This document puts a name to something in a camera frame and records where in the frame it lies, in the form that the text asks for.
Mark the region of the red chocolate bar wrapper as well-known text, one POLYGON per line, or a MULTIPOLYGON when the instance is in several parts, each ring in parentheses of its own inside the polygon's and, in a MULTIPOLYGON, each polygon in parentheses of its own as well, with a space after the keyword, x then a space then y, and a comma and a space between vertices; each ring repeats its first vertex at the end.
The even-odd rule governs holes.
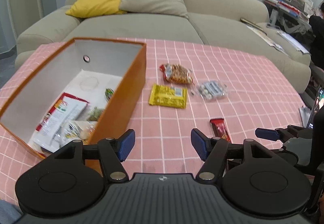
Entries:
POLYGON ((231 142, 230 135, 227 131, 224 118, 214 118, 210 120, 211 127, 215 137, 225 139, 229 143, 231 142))

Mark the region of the green sausage snack stick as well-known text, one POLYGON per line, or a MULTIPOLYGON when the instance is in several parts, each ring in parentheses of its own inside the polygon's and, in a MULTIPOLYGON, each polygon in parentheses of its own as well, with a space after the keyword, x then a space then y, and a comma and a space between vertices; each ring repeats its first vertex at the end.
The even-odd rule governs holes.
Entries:
POLYGON ((105 90, 105 98, 107 101, 110 101, 110 99, 112 98, 114 91, 111 88, 106 88, 105 90))

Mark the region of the white snack pouch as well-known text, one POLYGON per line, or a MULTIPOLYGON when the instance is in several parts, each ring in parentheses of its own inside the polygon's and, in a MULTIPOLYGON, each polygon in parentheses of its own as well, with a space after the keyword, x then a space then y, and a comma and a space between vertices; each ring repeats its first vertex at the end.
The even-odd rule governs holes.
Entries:
POLYGON ((85 103, 72 103, 69 104, 66 112, 56 110, 41 130, 37 131, 34 141, 39 145, 50 145, 61 125, 66 120, 75 120, 85 108, 85 103))

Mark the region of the cluttered white shelf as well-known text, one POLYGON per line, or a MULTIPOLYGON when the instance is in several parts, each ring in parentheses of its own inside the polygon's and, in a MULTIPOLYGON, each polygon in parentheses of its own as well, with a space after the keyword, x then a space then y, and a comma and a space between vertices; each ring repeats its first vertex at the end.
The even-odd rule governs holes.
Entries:
POLYGON ((280 24, 289 34, 304 35, 311 30, 309 16, 314 13, 312 0, 264 0, 264 3, 269 9, 272 25, 280 24))

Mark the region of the red noodle snack bag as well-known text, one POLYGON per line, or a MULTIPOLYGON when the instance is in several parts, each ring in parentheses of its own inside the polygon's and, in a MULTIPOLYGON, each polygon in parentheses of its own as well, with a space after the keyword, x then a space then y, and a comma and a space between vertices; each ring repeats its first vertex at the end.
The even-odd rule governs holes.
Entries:
POLYGON ((162 64, 159 66, 166 82, 179 85, 190 85, 193 83, 191 71, 180 64, 162 64))

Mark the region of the beige sofa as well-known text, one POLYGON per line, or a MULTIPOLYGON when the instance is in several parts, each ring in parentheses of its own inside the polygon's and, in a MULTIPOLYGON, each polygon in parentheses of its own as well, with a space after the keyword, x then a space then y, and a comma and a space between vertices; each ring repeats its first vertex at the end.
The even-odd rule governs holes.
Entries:
POLYGON ((68 41, 74 37, 114 39, 140 38, 198 43, 240 50, 267 57, 295 90, 303 93, 309 83, 310 56, 282 44, 289 56, 270 47, 240 21, 245 18, 266 29, 269 13, 259 0, 184 0, 188 17, 128 13, 77 19, 65 12, 76 0, 34 23, 17 40, 19 68, 42 44, 68 41))

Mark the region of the papers on sofa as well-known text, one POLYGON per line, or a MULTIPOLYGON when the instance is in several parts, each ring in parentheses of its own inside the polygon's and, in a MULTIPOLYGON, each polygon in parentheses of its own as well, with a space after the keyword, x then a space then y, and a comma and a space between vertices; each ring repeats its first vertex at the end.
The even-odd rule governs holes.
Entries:
POLYGON ((260 25, 253 23, 245 18, 240 18, 240 21, 246 24, 247 28, 259 36, 266 44, 270 47, 274 47, 277 51, 289 56, 288 51, 285 50, 282 44, 288 43, 292 46, 297 52, 301 54, 308 54, 310 52, 296 39, 294 39, 288 33, 280 30, 277 26, 270 23, 266 23, 266 29, 262 28, 260 25))

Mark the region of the orange cardboard box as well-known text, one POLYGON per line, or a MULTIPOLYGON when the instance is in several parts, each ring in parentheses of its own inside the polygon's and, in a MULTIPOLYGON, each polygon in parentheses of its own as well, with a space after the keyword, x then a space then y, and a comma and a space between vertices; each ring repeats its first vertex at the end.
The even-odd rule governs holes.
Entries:
POLYGON ((20 84, 1 106, 1 126, 30 153, 45 158, 72 140, 95 144, 126 131, 146 82, 146 44, 74 38, 42 45, 16 79, 20 84), (114 91, 110 101, 106 88, 114 91), (36 127, 63 92, 89 104, 61 125, 50 145, 39 145, 36 127))

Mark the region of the clear box of white balls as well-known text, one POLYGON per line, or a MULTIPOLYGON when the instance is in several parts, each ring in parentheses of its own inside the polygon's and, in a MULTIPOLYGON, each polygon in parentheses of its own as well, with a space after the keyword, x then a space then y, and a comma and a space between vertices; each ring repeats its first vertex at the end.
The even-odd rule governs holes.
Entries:
POLYGON ((220 81, 204 81, 194 86, 192 93, 193 95, 200 96, 205 101, 213 101, 225 97, 227 95, 227 87, 220 81))

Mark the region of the yellow snack packet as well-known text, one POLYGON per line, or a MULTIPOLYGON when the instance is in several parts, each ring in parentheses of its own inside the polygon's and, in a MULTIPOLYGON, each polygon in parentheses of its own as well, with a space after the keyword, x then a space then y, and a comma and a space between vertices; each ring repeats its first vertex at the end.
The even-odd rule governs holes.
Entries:
POLYGON ((148 102, 149 105, 185 109, 187 105, 187 89, 154 84, 148 102))

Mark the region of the red snack bag in box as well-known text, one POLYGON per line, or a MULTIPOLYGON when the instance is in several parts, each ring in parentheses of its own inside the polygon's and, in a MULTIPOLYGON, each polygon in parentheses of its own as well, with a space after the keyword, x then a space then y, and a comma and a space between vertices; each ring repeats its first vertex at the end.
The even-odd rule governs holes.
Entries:
POLYGON ((50 110, 45 114, 41 122, 37 125, 36 131, 40 131, 41 128, 46 124, 48 119, 54 114, 56 110, 66 112, 69 104, 72 103, 85 103, 85 107, 89 104, 89 101, 79 98, 77 96, 71 95, 69 93, 63 92, 58 100, 52 105, 50 110))

